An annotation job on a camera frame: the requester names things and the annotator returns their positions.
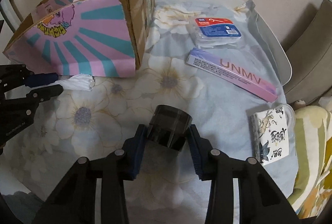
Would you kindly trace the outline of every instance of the white plastic bag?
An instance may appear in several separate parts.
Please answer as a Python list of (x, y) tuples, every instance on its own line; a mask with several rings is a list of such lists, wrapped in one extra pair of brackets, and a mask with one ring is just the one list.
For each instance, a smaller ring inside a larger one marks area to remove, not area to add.
[(91, 75), (87, 74), (78, 74), (70, 77), (67, 80), (57, 80), (52, 85), (62, 85), (64, 89), (67, 90), (88, 90), (91, 91), (95, 85), (95, 81)]

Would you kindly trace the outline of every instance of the cartoon character print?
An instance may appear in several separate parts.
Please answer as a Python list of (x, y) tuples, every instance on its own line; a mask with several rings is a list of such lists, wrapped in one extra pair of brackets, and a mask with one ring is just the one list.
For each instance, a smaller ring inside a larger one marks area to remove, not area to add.
[(71, 22), (74, 18), (74, 15), (75, 15), (74, 5), (72, 5), (45, 18), (42, 22), (38, 23), (37, 27), (45, 35), (57, 38), (60, 35), (66, 34), (67, 28), (71, 26)]

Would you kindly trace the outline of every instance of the barcode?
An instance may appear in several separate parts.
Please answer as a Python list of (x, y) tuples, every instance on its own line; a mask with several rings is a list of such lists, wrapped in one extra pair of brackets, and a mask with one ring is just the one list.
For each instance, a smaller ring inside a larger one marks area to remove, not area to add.
[(238, 34), (236, 30), (226, 30), (228, 34)]

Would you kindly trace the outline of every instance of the tissue pack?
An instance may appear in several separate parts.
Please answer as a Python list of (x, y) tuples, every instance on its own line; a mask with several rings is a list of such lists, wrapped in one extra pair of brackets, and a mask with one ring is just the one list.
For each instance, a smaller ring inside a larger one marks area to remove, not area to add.
[(254, 155), (262, 165), (288, 156), (288, 127), (283, 107), (255, 113), (251, 116), (251, 123)]
[(219, 76), (268, 102), (274, 102), (278, 97), (276, 88), (271, 83), (229, 60), (219, 58), (201, 49), (193, 48), (189, 53), (187, 63)]

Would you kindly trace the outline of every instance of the pillow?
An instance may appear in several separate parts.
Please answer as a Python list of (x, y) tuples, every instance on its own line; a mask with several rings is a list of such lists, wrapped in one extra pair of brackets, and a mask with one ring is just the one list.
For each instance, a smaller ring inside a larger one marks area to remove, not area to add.
[[(332, 158), (332, 138), (326, 142), (325, 151), (325, 162), (324, 162), (324, 176), (326, 171), (331, 169), (331, 158)], [(312, 189), (308, 198), (305, 199), (303, 206), (298, 212), (298, 217), (300, 219), (309, 218), (319, 215), (328, 200), (332, 195), (332, 173), (330, 172), (326, 177), (324, 177), (321, 183), (317, 184), (316, 187)]]
[(298, 174), (288, 201), (298, 211), (321, 177), (324, 169), (326, 141), (332, 137), (332, 114), (318, 106), (295, 111), (295, 147)]

